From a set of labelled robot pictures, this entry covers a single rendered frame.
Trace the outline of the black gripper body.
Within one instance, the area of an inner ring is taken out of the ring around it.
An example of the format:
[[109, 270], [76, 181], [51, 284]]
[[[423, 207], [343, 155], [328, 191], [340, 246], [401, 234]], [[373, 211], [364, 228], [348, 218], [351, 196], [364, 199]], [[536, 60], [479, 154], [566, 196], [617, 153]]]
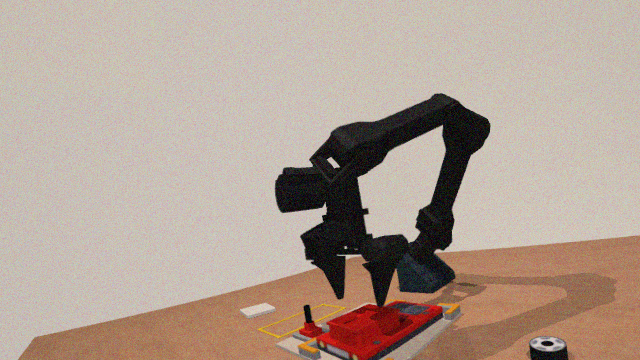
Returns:
[[[353, 225], [357, 241], [346, 243], [345, 240], [324, 257], [308, 255], [305, 248], [306, 260], [324, 262], [338, 258], [337, 255], [361, 255], [366, 262], [387, 262], [410, 252], [407, 238], [402, 234], [377, 238], [373, 238], [372, 233], [366, 234], [364, 215], [369, 215], [369, 209], [363, 209], [362, 203], [345, 204], [326, 209], [328, 213], [327, 215], [322, 215], [323, 222], [338, 219], [338, 211], [345, 211]], [[345, 249], [345, 246], [347, 246], [347, 249]]]

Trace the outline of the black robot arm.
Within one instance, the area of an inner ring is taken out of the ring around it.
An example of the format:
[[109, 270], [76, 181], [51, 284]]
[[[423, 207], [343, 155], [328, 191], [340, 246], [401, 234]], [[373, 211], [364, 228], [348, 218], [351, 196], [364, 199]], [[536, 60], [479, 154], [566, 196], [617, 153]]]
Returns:
[[[361, 203], [358, 177], [380, 164], [398, 146], [442, 126], [445, 156], [430, 204], [419, 209], [415, 228], [421, 233], [409, 254], [418, 264], [433, 263], [435, 250], [452, 241], [453, 206], [470, 156], [489, 136], [491, 123], [443, 93], [374, 122], [356, 122], [335, 128], [310, 157], [312, 167], [284, 167], [275, 180], [275, 198], [281, 213]], [[340, 166], [334, 168], [332, 157]], [[345, 211], [300, 235], [308, 255], [324, 257], [346, 240], [357, 241]]]

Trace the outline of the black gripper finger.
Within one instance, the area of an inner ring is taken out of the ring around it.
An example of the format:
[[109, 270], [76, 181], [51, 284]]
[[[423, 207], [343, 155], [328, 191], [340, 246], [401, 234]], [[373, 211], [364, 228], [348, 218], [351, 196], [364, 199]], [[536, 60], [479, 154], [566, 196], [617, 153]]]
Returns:
[[338, 258], [324, 262], [311, 262], [311, 264], [314, 264], [323, 270], [337, 299], [344, 298], [345, 262], [346, 256], [338, 256]]
[[385, 305], [392, 276], [398, 260], [401, 259], [403, 259], [403, 256], [387, 262], [368, 262], [362, 264], [362, 266], [370, 272], [377, 307]]

